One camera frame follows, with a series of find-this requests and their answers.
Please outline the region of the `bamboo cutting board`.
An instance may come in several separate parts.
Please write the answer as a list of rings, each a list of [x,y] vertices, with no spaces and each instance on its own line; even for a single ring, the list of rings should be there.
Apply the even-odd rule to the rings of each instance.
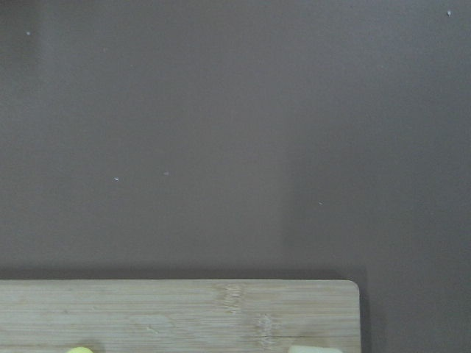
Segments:
[[[361,350],[347,280],[60,279],[1,282],[1,350],[287,352]]]

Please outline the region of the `yellow plastic knife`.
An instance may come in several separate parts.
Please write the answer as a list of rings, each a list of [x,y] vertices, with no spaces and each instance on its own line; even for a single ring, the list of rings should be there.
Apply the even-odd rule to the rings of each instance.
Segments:
[[[69,349],[66,353],[93,353],[93,350],[84,346],[76,346]]]

